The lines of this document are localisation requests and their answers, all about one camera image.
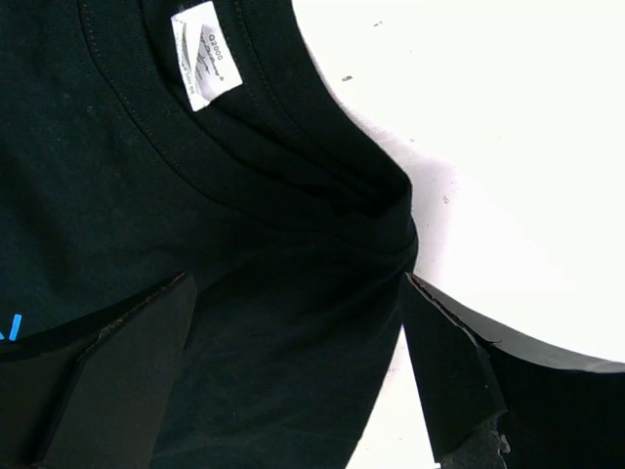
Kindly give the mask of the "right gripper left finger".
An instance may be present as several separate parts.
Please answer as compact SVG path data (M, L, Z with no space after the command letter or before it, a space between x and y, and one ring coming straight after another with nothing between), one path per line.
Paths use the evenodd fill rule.
M147 468L187 341L194 278L21 338L1 331L4 468Z

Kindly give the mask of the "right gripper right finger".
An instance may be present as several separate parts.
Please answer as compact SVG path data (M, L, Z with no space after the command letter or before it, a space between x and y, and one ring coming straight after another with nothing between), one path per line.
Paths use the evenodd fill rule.
M443 468L620 468L624 366L492 320L408 275L403 326Z

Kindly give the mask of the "black t-shirt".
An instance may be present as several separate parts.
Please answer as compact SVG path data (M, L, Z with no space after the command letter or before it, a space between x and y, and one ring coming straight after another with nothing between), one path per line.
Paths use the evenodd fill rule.
M1 5L1 331L195 281L147 468L348 465L399 334L410 202L289 1Z

